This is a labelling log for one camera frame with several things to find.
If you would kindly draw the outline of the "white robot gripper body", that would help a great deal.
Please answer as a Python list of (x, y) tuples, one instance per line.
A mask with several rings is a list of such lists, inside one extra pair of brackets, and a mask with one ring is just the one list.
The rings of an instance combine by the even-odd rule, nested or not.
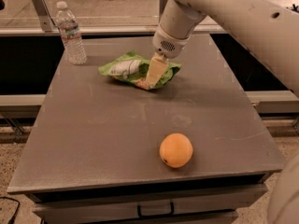
[(176, 0), (167, 0), (152, 40), (155, 53), (162, 59), (179, 56), (194, 28), (205, 17), (204, 13), (192, 7), (182, 5)]

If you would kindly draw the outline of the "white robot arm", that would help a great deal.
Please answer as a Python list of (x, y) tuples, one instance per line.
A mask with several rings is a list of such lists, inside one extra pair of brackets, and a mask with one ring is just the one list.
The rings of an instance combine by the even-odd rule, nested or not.
[(299, 14), (268, 0), (167, 0), (153, 37), (146, 82), (156, 85), (205, 17), (247, 49), (299, 95)]

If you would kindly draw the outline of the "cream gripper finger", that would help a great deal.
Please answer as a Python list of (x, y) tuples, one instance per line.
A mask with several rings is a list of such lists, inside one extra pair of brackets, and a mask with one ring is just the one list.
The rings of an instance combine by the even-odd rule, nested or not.
[(154, 87), (165, 70), (167, 69), (167, 59), (163, 55), (155, 53), (150, 59), (149, 70), (146, 76), (146, 82), (150, 87)]

